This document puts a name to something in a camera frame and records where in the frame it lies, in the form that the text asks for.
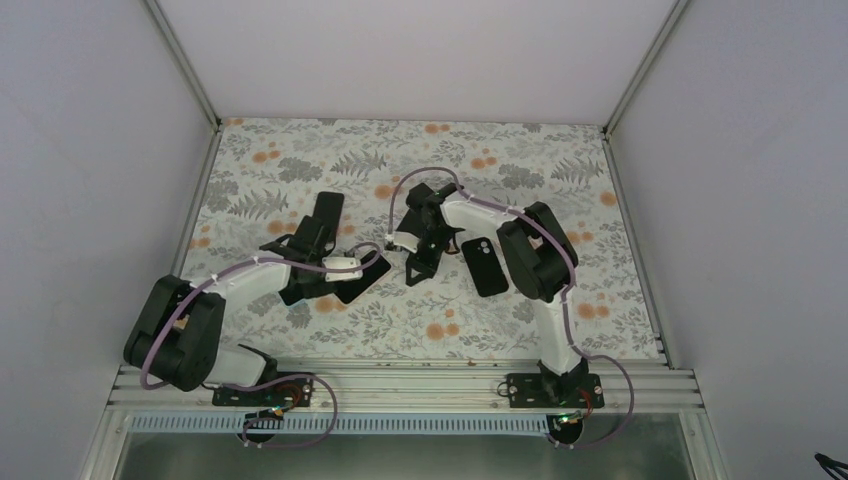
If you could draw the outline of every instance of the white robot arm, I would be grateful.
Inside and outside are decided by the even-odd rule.
[[[464,198],[454,184],[439,191],[419,184],[410,190],[406,203],[410,210],[397,232],[387,236],[387,243],[389,248],[409,252],[407,284],[412,286],[435,275],[441,253],[458,231],[497,241],[513,284],[534,300],[541,338],[540,367],[548,377],[551,394],[570,394],[588,374],[588,367],[572,348],[565,330],[564,312],[570,308],[571,292],[563,305],[560,294],[569,283],[570,273],[562,255],[521,218]],[[577,254],[547,205],[536,202],[524,209],[524,215],[550,233],[577,265]]]
[[[245,345],[221,344],[221,326],[263,295],[311,298],[333,291],[334,282],[361,278],[359,260],[328,256],[330,233],[320,221],[304,217],[294,235],[263,245],[252,260],[230,267],[220,279],[160,278],[127,340],[124,360],[142,369],[149,361],[150,374],[183,391],[203,383],[249,387],[276,378],[276,360]],[[293,270],[292,262],[300,268]]]

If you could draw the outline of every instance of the cable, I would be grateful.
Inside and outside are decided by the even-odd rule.
[[[324,268],[324,267],[318,267],[318,266],[315,266],[315,265],[307,265],[305,263],[295,262],[295,261],[292,261],[292,260],[286,260],[285,258],[280,258],[280,257],[254,257],[250,260],[245,260],[243,262],[239,262],[235,265],[229,266],[229,267],[221,270],[220,272],[218,272],[217,275],[213,275],[212,278],[210,278],[209,280],[206,280],[203,283],[201,283],[200,285],[194,287],[194,289],[192,289],[192,291],[189,292],[188,295],[186,295],[186,298],[184,298],[183,301],[180,302],[179,305],[177,305],[177,308],[174,310],[174,313],[172,313],[171,316],[168,318],[168,321],[165,322],[165,326],[162,327],[162,330],[159,332],[159,335],[157,335],[156,339],[153,340],[153,344],[150,346],[150,350],[148,350],[147,356],[144,358],[144,363],[141,366],[141,377],[140,377],[141,388],[143,388],[145,390],[155,390],[157,388],[162,388],[162,387],[164,387],[165,385],[168,384],[168,382],[165,382],[165,381],[162,381],[162,382],[159,382],[159,383],[154,383],[154,384],[151,384],[151,383],[148,382],[147,376],[150,374],[150,366],[153,364],[153,358],[156,356],[156,353],[159,352],[159,349],[162,347],[162,344],[165,342],[165,338],[168,336],[168,334],[171,332],[171,329],[174,327],[174,323],[177,321],[177,319],[182,317],[182,314],[183,314],[183,312],[185,312],[186,308],[188,308],[188,306],[191,305],[191,303],[194,301],[194,299],[197,298],[197,296],[200,295],[203,292],[203,290],[206,290],[207,288],[211,287],[218,280],[223,279],[224,277],[231,275],[232,273],[237,272],[237,271],[239,271],[243,268],[251,267],[251,266],[256,265],[256,264],[264,264],[264,263],[281,263],[283,265],[288,265],[290,267],[296,267],[296,268],[300,268],[302,270],[309,270],[311,272],[321,272],[321,273],[353,273],[353,272],[358,272],[360,270],[365,270],[366,268],[368,268],[371,265],[373,265],[374,263],[376,263],[377,260],[379,260],[380,257],[383,254],[383,249],[380,247],[380,245],[376,244],[375,242],[359,243],[356,246],[354,246],[353,248],[351,248],[349,251],[354,251],[354,250],[356,250],[360,247],[364,247],[364,246],[374,247],[374,249],[377,250],[377,255],[374,255],[373,258],[371,258],[370,260],[368,260],[364,264],[359,265],[358,267]]]
[[[845,471],[845,469],[848,469],[848,464],[836,461],[823,453],[816,453],[815,459],[830,478],[835,478],[836,480],[848,479],[848,473]]]
[[[592,407],[592,396],[582,388],[578,389],[578,391],[580,392],[580,396],[583,397],[583,400],[586,400],[586,416],[583,417],[583,420],[586,420],[592,416],[592,412],[595,410]]]
[[[500,204],[495,203],[495,202],[489,202],[489,201],[486,201],[486,200],[481,200],[481,199],[471,195],[470,193],[468,193],[466,191],[465,187],[463,187],[462,184],[460,183],[459,177],[456,175],[456,172],[454,172],[453,170],[451,170],[449,168],[445,168],[445,167],[417,168],[417,169],[407,173],[403,178],[400,179],[398,184],[395,186],[394,192],[392,192],[392,200],[391,200],[391,203],[389,204],[388,233],[391,234],[392,231],[393,231],[395,199],[397,198],[397,195],[398,195],[398,192],[400,191],[401,185],[403,185],[403,183],[406,180],[408,180],[409,177],[411,177],[411,176],[413,176],[417,173],[428,172],[428,171],[445,172],[448,175],[450,175],[453,178],[454,184],[456,185],[457,193],[459,193],[466,200],[468,200],[472,203],[476,203],[477,205],[486,207],[490,210],[494,210],[494,211],[500,212],[500,213],[511,213],[511,214],[515,215],[516,217],[520,218],[522,221],[524,221],[525,223],[527,223],[528,225],[533,227],[534,230],[539,232],[539,234],[542,235],[545,238],[545,240],[547,240],[551,244],[551,246],[554,247],[554,249],[557,251],[557,253],[559,253],[560,256],[563,258],[563,260],[565,261],[565,265],[568,268],[569,278],[568,278],[568,285],[566,285],[565,288],[563,288],[562,292],[560,293],[560,300],[561,300],[561,303],[562,303],[562,312],[563,312],[563,316],[564,316],[564,320],[565,320],[563,322],[565,324],[565,336],[568,339],[568,344],[571,345],[571,349],[574,351],[574,353],[585,358],[586,360],[588,360],[590,362],[595,361],[595,360],[606,360],[606,361],[612,363],[613,365],[615,365],[615,367],[618,368],[619,371],[621,371],[621,374],[624,376],[624,380],[627,382],[627,389],[630,393],[630,404],[627,408],[627,414],[625,415],[624,420],[619,424],[619,426],[612,433],[610,433],[606,437],[601,438],[600,440],[588,443],[586,445],[569,445],[569,448],[570,449],[585,449],[585,448],[596,447],[598,445],[602,445],[602,444],[612,440],[613,438],[617,437],[619,434],[621,434],[621,432],[624,430],[624,428],[633,419],[633,407],[634,407],[634,403],[635,403],[635,400],[636,400],[636,392],[633,389],[633,380],[630,378],[630,374],[627,373],[627,370],[625,370],[624,365],[622,365],[618,360],[610,357],[609,355],[602,355],[602,354],[601,355],[589,355],[586,352],[584,352],[583,350],[580,350],[580,347],[578,347],[574,343],[574,335],[572,335],[572,332],[571,332],[571,322],[569,321],[568,304],[566,302],[566,300],[567,300],[566,295],[576,285],[577,274],[576,274],[575,269],[574,269],[574,262],[571,261],[571,257],[568,256],[565,249],[562,248],[562,245],[559,244],[559,242],[554,238],[553,235],[551,235],[547,230],[542,228],[541,225],[536,223],[532,218],[528,217],[527,215],[525,215],[521,211],[515,210],[512,207],[500,205]],[[559,442],[556,442],[556,440],[554,440],[553,437],[550,436],[550,434],[547,434],[547,438],[552,443],[554,443],[554,445],[556,445],[557,447],[559,446]]]
[[[506,394],[501,393],[501,387],[506,385],[506,380],[499,383],[497,388],[495,388],[495,393],[498,394],[499,397],[509,398],[509,389],[507,389]]]
[[[323,442],[327,437],[330,436],[330,432],[332,432],[333,429],[336,427],[336,421],[339,418],[339,400],[336,398],[336,392],[333,391],[333,388],[330,387],[330,384],[325,382],[324,379],[322,379],[321,377],[312,375],[311,373],[295,373],[295,374],[292,374],[292,375],[286,375],[285,377],[275,378],[274,380],[271,380],[270,382],[263,383],[261,385],[256,385],[256,386],[253,386],[253,387],[242,387],[241,385],[235,385],[235,384],[230,384],[230,383],[225,383],[223,386],[230,388],[232,390],[237,390],[239,392],[258,392],[260,390],[265,390],[268,387],[272,387],[274,385],[277,385],[278,383],[290,382],[292,380],[298,380],[298,379],[301,379],[301,378],[307,378],[307,379],[311,378],[313,381],[320,383],[321,386],[323,386],[325,389],[327,389],[327,393],[330,394],[330,398],[333,399],[333,418],[330,420],[330,425],[327,427],[327,429],[324,430],[324,432],[321,435],[318,435],[317,437],[313,438],[312,440],[308,440],[306,442],[290,443],[290,444],[272,444],[272,445],[268,445],[268,446],[263,447],[263,444],[261,444],[261,443],[256,443],[256,442],[253,442],[251,440],[248,440],[247,431],[250,429],[250,427],[256,425],[259,422],[262,422],[262,421],[265,421],[265,420],[282,421],[283,419],[279,418],[279,417],[265,417],[265,418],[256,417],[256,418],[250,419],[247,422],[245,422],[244,426],[242,427],[241,439],[244,442],[244,446],[253,445],[257,448],[274,448],[274,449],[280,449],[280,450],[289,450],[289,449],[293,449],[293,448],[305,448],[305,447],[311,447],[313,445],[317,445],[317,444]]]

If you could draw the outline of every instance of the metal grate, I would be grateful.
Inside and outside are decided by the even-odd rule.
[[[258,423],[251,432],[322,433],[332,416],[326,413],[289,413],[281,421]],[[131,432],[139,433],[237,433],[244,414],[233,412],[139,412]],[[445,415],[445,414],[339,414],[334,434],[348,435],[531,435],[547,432],[545,416],[539,414]]]

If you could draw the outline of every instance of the floral pattern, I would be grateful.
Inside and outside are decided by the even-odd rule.
[[[478,196],[547,203],[580,258],[571,315],[580,345],[619,359],[658,356],[601,135],[590,126],[230,119],[184,276],[208,276],[294,232],[321,191],[345,195],[338,249],[382,243],[397,182],[425,165],[454,169]],[[447,178],[416,175],[400,198],[422,181],[438,188]],[[406,207],[396,208],[399,220]],[[266,295],[225,320],[224,340],[277,356],[539,357],[532,304],[514,287],[480,298],[462,255],[444,255],[435,278],[409,288],[405,254],[386,258],[392,271],[351,305],[326,296],[286,308]]]

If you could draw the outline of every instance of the white wall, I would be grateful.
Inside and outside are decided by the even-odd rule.
[[[840,0],[695,1],[613,134],[738,479],[848,461],[846,26]]]
[[[160,0],[221,116],[605,124],[673,0]]]
[[[76,478],[211,131],[137,1],[0,6],[0,478]]]

